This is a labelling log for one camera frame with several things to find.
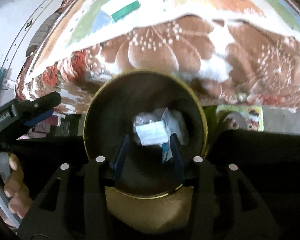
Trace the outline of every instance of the human hand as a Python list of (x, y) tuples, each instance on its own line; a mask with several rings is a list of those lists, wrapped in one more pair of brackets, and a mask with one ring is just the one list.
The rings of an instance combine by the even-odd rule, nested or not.
[(28, 187), (23, 183), (23, 171), (20, 162), (14, 154), (10, 154), (9, 165), (12, 168), (12, 172), (4, 185), (4, 192), (10, 198), (8, 204), (10, 211), (23, 218), (33, 201), (29, 197)]

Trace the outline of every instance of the white screw head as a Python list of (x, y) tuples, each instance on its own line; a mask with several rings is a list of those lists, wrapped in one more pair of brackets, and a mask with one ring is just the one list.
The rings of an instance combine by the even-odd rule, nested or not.
[(193, 157), (193, 160), (196, 162), (196, 163), (200, 163), (203, 161), (203, 158), (201, 156), (195, 156)]
[(98, 156), (97, 158), (96, 158), (96, 161), (98, 162), (98, 163), (102, 163), (102, 162), (104, 162), (106, 160), (106, 157), (104, 157), (104, 156)]
[(60, 169), (62, 169), (63, 171), (69, 169), (70, 165), (68, 163), (64, 163), (60, 166)]
[(235, 164), (230, 164), (229, 169), (231, 169), (231, 171), (236, 171), (238, 169), (238, 166)]

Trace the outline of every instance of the bed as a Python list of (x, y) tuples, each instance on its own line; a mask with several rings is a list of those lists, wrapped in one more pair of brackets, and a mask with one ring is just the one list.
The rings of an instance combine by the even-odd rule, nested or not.
[(152, 68), (203, 106), (300, 109), (298, 0), (64, 0), (56, 13), (29, 45), (20, 100), (57, 91), (58, 112), (81, 114), (115, 75)]

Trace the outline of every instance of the plastic bag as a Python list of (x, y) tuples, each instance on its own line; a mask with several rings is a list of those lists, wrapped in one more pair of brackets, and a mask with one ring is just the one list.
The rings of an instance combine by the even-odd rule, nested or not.
[(134, 141), (143, 146), (158, 145), (162, 148), (162, 163), (172, 158), (170, 136), (176, 133), (180, 143), (189, 143), (189, 133), (182, 114), (177, 110), (159, 108), (152, 113), (142, 112), (132, 119)]

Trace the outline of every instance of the gold rim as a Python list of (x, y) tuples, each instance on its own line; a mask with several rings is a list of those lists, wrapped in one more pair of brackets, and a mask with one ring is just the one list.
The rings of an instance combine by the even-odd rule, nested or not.
[[(110, 79), (109, 81), (107, 81), (106, 83), (103, 84), (103, 86), (97, 91), (97, 93), (94, 95), (89, 107), (88, 107), (88, 110), (87, 110), (87, 115), (84, 119), (84, 125), (83, 125), (83, 144), (84, 144), (84, 148), (85, 148), (85, 151), (86, 151), (86, 155), (88, 157), (88, 160), (90, 161), (90, 157), (88, 155), (88, 151), (87, 151), (87, 146), (86, 146), (86, 122), (87, 122), (87, 117), (88, 117), (88, 114), (89, 114), (89, 111), (90, 111), (90, 108), (91, 108), (91, 105), (93, 104), (93, 102), (95, 101), (95, 99), (97, 98), (97, 96), (110, 84), (112, 84), (113, 82), (115, 82), (118, 78), (121, 78), (123, 76), (126, 76), (126, 75), (129, 75), (131, 73), (155, 73), (155, 74), (159, 74), (159, 75), (162, 75), (162, 76), (167, 76), (171, 79), (173, 79), (174, 81), (176, 81), (179, 85), (181, 85), (192, 97), (192, 99), (195, 101), (196, 105), (197, 105), (197, 108), (199, 110), (199, 113), (200, 113), (200, 116), (201, 116), (201, 120), (202, 120), (202, 125), (203, 125), (203, 136), (204, 136), (204, 142), (203, 142), (203, 148), (202, 148), (202, 152), (201, 152), (201, 156), (205, 158), (206, 154), (207, 154), (207, 150), (206, 150), (206, 147), (207, 147), (207, 139), (208, 139), (208, 124), (207, 124), (207, 119), (206, 119), (206, 116), (205, 116), (205, 113), (203, 111), (203, 108), (202, 106), (200, 105), (200, 102), (199, 102), (199, 99), (197, 98), (197, 96), (195, 95), (194, 91), (186, 84), (184, 83), (183, 81), (177, 79), (176, 77), (170, 75), (170, 74), (167, 74), (167, 73), (161, 73), (161, 72), (158, 72), (158, 71), (154, 71), (154, 70), (146, 70), (146, 69), (135, 69), (135, 70), (131, 70), (131, 71), (128, 71), (128, 72), (123, 72), (121, 74), (118, 74), (116, 75), (114, 78)], [(176, 192), (178, 189), (180, 189), (183, 185), (180, 185), (179, 187), (177, 187), (174, 192)], [(122, 192), (120, 190), (118, 190), (117, 188), (113, 187), (113, 189), (125, 196), (129, 196), (129, 197), (132, 197), (132, 198), (137, 198), (137, 199), (156, 199), (156, 198), (162, 198), (162, 197), (165, 197), (167, 195), (169, 195), (169, 193), (165, 193), (163, 195), (160, 195), (160, 196), (156, 196), (156, 197), (137, 197), (137, 196), (133, 196), (133, 195), (129, 195), (125, 192)]]

